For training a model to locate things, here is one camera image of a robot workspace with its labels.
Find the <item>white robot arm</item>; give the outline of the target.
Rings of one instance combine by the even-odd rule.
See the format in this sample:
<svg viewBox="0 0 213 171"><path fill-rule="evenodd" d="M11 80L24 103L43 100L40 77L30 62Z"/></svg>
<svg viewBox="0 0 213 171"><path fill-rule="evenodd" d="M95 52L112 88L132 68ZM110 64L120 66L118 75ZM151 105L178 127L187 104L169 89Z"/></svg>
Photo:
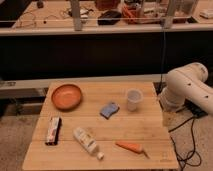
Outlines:
<svg viewBox="0 0 213 171"><path fill-rule="evenodd" d="M208 70L199 62L170 70L166 86L158 95L163 109L175 112L189 100L213 116L213 88L205 83L207 78Z"/></svg>

